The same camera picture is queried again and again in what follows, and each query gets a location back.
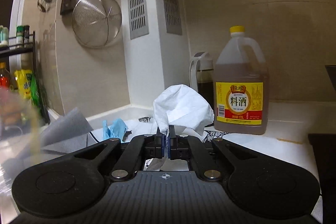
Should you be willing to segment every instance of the transparent plastic bag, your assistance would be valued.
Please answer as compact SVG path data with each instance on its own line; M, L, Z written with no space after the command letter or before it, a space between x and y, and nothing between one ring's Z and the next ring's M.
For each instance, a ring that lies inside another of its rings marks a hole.
M39 119L31 103L0 87L0 195L15 177L40 162Z

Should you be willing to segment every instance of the crumpled tissue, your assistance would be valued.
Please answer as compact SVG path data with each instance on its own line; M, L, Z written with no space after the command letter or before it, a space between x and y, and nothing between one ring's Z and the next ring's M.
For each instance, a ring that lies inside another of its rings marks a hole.
M213 123L214 113L208 102L186 85L172 85L154 100L154 119L168 137L169 125L193 129L203 135L204 127ZM167 159L153 159L147 170L158 170Z
M112 122L110 128L107 126L107 121L103 121L103 140L110 138L119 138L122 141L125 132L128 130L125 122L118 118Z

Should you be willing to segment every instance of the yellow bottle cap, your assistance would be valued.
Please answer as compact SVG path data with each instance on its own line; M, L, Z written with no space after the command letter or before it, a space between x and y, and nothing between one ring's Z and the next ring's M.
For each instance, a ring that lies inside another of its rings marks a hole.
M230 33L233 32L245 32L245 27L244 26L233 26L230 28Z

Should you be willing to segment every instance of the jug handle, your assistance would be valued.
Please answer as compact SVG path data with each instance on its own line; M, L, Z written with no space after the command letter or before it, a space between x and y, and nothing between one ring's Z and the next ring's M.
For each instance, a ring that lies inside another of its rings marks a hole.
M197 64L199 60L192 60L190 62L189 67L189 85L193 90L196 90L198 92L198 86L197 86Z
M238 39L238 50L240 51L241 56L245 59L245 61L251 62L248 54L244 49L244 46L250 46L252 48L254 56L256 57L259 63L259 70L262 71L263 68L260 64L266 63L266 60L259 44L254 39L248 37Z

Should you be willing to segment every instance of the metal screw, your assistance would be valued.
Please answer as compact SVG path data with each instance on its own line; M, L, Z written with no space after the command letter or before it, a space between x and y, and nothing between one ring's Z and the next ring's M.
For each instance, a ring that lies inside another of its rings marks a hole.
M128 175L128 172L126 170L118 169L114 170L111 175L116 179L122 179Z
M208 179L218 179L221 173L217 170L207 170L204 172L204 176Z

